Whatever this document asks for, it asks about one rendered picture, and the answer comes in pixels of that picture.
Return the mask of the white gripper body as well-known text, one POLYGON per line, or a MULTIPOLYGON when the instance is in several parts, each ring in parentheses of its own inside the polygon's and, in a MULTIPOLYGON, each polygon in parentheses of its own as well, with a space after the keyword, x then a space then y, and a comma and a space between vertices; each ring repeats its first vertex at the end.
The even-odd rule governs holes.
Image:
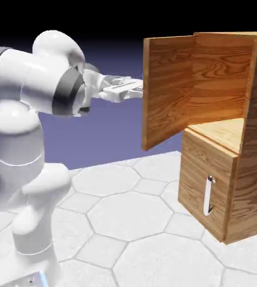
POLYGON ((142 98, 143 80, 129 76, 105 76, 97 96, 103 100, 120 103, 127 99, 142 98))

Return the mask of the light wood cabinet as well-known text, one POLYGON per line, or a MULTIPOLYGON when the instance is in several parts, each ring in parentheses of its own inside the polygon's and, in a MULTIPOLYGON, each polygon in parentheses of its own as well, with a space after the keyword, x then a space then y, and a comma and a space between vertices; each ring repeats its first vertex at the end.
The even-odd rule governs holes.
POLYGON ((257 32, 195 33, 188 125, 238 154, 223 243, 257 235, 257 32))

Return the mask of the wooden door without visible handle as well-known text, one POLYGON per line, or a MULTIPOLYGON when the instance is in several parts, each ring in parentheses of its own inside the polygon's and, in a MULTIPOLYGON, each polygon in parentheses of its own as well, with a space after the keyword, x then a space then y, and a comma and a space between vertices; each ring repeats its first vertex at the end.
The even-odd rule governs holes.
POLYGON ((195 37, 143 41, 142 149, 147 151, 188 125, 195 37))

